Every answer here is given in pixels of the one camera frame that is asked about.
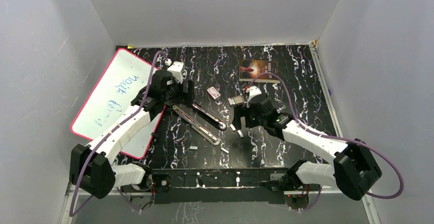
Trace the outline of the cardboard staple tray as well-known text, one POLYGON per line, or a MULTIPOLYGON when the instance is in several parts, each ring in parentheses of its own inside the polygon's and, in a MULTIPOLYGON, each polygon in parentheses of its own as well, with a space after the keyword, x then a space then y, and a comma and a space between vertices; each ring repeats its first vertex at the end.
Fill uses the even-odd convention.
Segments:
POLYGON ((228 98, 228 103, 230 106, 237 106, 240 104, 245 104, 246 100, 245 100, 244 96, 234 96, 234 97, 228 98))

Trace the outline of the small red staple box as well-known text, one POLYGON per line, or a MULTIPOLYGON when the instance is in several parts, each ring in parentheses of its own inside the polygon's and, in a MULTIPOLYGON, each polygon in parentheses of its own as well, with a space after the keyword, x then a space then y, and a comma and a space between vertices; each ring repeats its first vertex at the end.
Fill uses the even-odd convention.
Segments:
POLYGON ((220 96, 221 96, 221 94, 216 90, 216 88, 215 87, 210 87, 210 88, 208 88, 207 89, 207 93, 214 99, 214 100, 216 100, 216 99, 218 99, 220 96))

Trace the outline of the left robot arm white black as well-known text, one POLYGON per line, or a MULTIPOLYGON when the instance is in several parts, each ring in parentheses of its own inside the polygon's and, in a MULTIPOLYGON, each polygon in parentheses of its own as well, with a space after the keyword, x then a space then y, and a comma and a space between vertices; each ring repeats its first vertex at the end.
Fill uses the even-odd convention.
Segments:
POLYGON ((157 70, 150 84, 131 100, 122 116, 98 139, 77 144, 71 152, 69 182, 102 199, 114 189, 134 185, 147 191, 153 185, 150 170, 137 163, 114 165, 123 147, 169 105, 194 102, 194 81, 177 78, 174 72, 157 70))

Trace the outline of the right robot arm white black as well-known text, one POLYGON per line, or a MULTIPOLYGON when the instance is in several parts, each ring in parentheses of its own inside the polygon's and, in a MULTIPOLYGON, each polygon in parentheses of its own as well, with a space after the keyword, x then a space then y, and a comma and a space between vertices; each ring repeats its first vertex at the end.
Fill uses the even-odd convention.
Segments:
POLYGON ((310 133, 292 115, 280 113, 272 105, 239 104, 233 109, 235 129, 241 128, 244 118, 246 127, 261 126, 269 135, 303 147, 326 161, 321 164, 299 160, 286 175, 271 180, 270 187, 302 190, 311 184, 330 186, 350 199, 360 200, 382 176, 372 153, 361 141, 351 144, 329 139, 317 131, 310 133))

